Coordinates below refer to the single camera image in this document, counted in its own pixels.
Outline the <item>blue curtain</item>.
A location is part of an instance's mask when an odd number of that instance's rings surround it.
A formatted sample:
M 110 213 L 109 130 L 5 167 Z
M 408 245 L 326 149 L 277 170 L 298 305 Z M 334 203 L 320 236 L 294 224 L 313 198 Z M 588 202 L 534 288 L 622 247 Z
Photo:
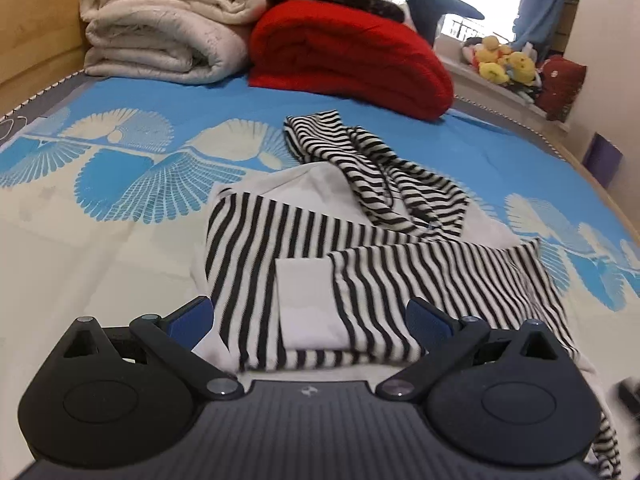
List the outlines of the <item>blue curtain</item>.
M 515 50 L 531 46 L 537 63 L 563 54 L 570 39 L 579 0 L 521 0 L 513 24 Z

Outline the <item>purple box by wall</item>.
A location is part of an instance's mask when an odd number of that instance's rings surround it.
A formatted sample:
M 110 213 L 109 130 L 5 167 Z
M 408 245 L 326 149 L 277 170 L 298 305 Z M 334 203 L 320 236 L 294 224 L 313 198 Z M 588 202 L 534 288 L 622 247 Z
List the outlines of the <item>purple box by wall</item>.
M 607 138 L 595 133 L 582 159 L 582 164 L 590 174 L 602 185 L 608 188 L 612 183 L 623 153 Z

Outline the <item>black white striped garment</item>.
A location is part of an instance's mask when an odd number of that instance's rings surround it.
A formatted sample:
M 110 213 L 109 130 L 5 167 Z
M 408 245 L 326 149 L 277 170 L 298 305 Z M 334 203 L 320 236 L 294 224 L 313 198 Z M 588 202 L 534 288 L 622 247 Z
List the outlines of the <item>black white striped garment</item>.
M 297 166 L 217 185 L 194 281 L 214 306 L 195 346 L 226 372 L 416 362 L 412 298 L 510 330 L 545 322 L 590 386 L 538 240 L 521 240 L 454 181 L 329 110 L 285 119 Z

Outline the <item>wooden bed headboard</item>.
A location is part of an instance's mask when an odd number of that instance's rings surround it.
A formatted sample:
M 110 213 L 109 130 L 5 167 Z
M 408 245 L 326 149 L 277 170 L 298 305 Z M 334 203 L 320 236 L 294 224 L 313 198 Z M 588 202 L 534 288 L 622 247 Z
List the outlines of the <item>wooden bed headboard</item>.
M 79 0 L 1 0 L 0 25 L 2 114 L 84 65 Z

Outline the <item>beige folded quilt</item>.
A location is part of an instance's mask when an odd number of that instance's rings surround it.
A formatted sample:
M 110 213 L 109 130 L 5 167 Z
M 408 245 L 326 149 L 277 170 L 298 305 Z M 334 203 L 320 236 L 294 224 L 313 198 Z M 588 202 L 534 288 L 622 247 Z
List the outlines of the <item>beige folded quilt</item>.
M 244 68 L 268 0 L 79 0 L 90 76 L 213 84 Z

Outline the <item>yellow plush toy pile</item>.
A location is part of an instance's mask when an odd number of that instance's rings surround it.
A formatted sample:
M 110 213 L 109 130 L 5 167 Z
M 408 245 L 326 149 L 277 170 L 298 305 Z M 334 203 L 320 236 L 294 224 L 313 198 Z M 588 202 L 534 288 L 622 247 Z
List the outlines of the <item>yellow plush toy pile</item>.
M 470 37 L 461 45 L 462 61 L 484 80 L 533 102 L 542 89 L 537 51 L 528 42 L 523 50 L 502 44 L 496 36 Z

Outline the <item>blue white patterned bedsheet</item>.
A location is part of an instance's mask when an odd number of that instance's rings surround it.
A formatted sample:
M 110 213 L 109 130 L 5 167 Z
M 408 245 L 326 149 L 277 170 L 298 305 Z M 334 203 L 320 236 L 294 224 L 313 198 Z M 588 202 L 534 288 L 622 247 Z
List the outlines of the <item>blue white patterned bedsheet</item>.
M 533 131 L 457 102 L 418 122 L 349 100 L 76 75 L 1 121 L 1 474 L 29 464 L 17 405 L 74 318 L 168 313 L 190 278 L 217 183 L 291 168 L 288 116 L 337 110 L 398 155 L 457 182 L 542 258 L 605 390 L 639 373 L 639 245 Z

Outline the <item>red folded blanket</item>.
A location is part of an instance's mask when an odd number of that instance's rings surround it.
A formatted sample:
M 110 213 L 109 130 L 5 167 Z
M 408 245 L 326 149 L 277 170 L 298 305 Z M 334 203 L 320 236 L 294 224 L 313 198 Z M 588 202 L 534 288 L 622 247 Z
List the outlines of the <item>red folded blanket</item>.
M 253 87 L 342 96 L 431 122 L 454 84 L 430 44 L 404 24 L 333 3 L 293 0 L 250 34 Z

